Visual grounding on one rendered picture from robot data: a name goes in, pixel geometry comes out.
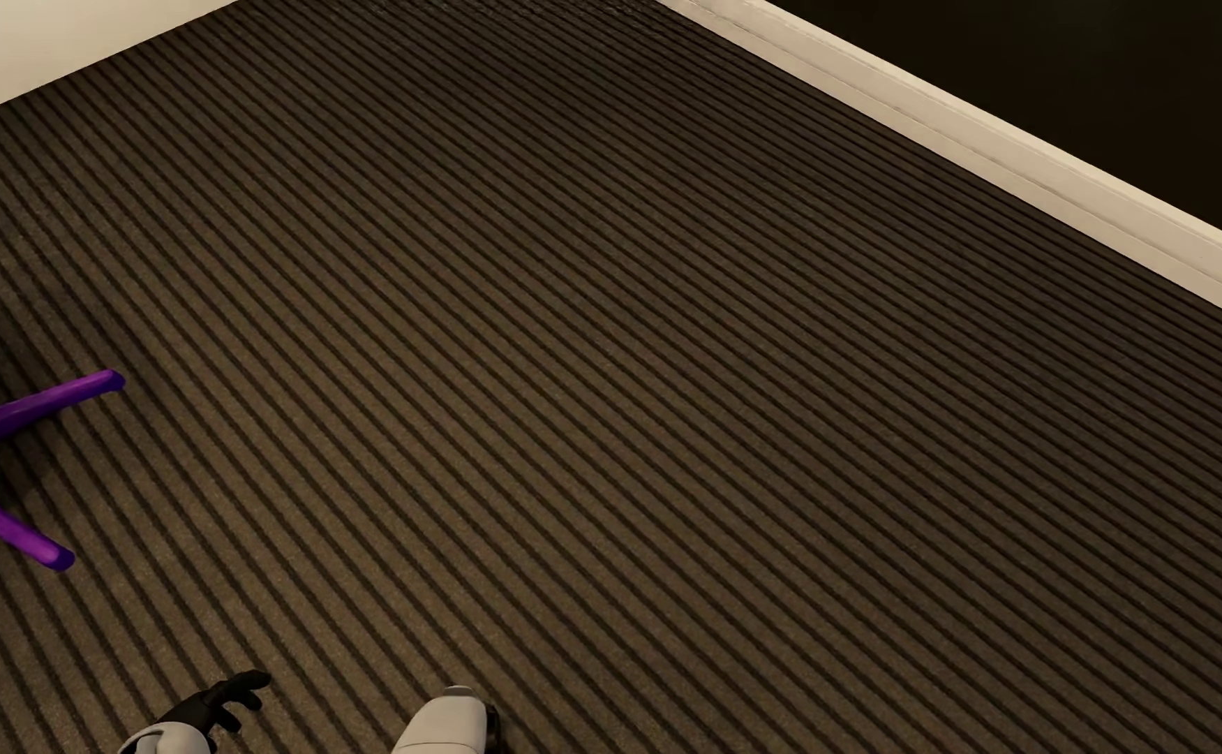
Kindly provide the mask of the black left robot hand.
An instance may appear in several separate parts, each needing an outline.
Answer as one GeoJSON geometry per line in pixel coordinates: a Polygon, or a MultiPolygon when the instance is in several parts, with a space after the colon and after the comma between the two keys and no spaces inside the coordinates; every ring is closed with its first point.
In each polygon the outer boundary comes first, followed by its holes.
{"type": "Polygon", "coordinates": [[[260,711],[264,703],[262,703],[262,697],[258,697],[258,690],[264,690],[270,683],[271,675],[266,671],[238,672],[233,677],[218,681],[207,690],[198,690],[198,693],[186,697],[185,700],[164,712],[156,723],[185,722],[202,730],[214,742],[213,728],[220,727],[226,732],[237,732],[241,728],[240,719],[229,710],[229,706],[238,704],[246,710],[260,711]]]}

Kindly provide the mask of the white baseboard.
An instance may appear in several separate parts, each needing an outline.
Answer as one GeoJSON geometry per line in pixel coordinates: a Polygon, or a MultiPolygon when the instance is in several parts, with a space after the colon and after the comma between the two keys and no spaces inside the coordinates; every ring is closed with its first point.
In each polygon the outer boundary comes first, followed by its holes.
{"type": "Polygon", "coordinates": [[[1222,230],[767,0],[655,0],[1222,309],[1222,230]]]}

